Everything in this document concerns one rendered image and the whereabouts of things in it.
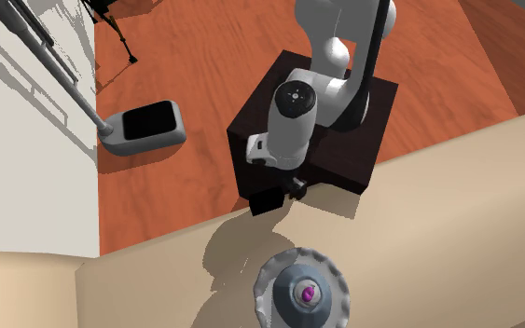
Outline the black tripod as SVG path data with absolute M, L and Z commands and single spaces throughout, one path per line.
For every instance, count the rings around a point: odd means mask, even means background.
M 120 31 L 114 16 L 110 13 L 110 10 L 108 8 L 110 2 L 107 2 L 106 0 L 80 0 L 80 2 L 88 7 L 87 12 L 89 13 L 89 16 L 93 23 L 98 22 L 96 16 L 99 16 L 118 34 L 119 40 L 121 41 L 129 55 L 129 63 L 138 62 L 137 58 L 131 53 L 126 38 Z

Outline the grey floor stand with pole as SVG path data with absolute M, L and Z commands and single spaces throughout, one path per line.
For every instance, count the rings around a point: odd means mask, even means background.
M 101 118 L 77 89 L 78 79 L 54 49 L 49 32 L 23 0 L 0 0 L 0 21 L 16 35 L 90 118 L 104 149 L 128 157 L 187 139 L 179 105 L 164 100 Z

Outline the grey scalloped plate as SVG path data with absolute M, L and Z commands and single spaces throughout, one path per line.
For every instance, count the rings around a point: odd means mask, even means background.
M 316 268 L 326 279 L 332 294 L 330 315 L 322 328 L 346 328 L 351 314 L 350 290 L 342 273 L 326 255 L 311 248 L 293 248 L 272 256 L 259 270 L 253 287 L 255 313 L 260 328 L 290 328 L 278 314 L 272 287 L 278 275 L 291 265 Z

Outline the dark robot stand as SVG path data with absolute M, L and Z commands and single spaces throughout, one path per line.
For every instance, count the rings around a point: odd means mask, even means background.
M 239 195 L 251 195 L 273 188 L 280 178 L 271 168 L 249 164 L 245 158 L 247 138 L 267 130 L 271 93 L 295 68 L 310 67 L 309 57 L 284 50 L 268 69 L 227 128 Z M 380 150 L 381 141 L 394 104 L 398 85 L 375 77 L 369 87 L 369 106 L 364 122 L 357 129 L 337 132 L 316 126 L 310 153 L 298 177 L 308 185 L 325 183 L 362 194 Z

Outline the blue-grey round vessel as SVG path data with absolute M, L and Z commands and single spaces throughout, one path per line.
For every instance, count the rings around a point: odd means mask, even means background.
M 310 303 L 301 299 L 305 287 L 314 287 Z M 314 267 L 291 265 L 273 283 L 272 299 L 278 314 L 290 328 L 322 328 L 331 311 L 332 294 L 323 275 Z

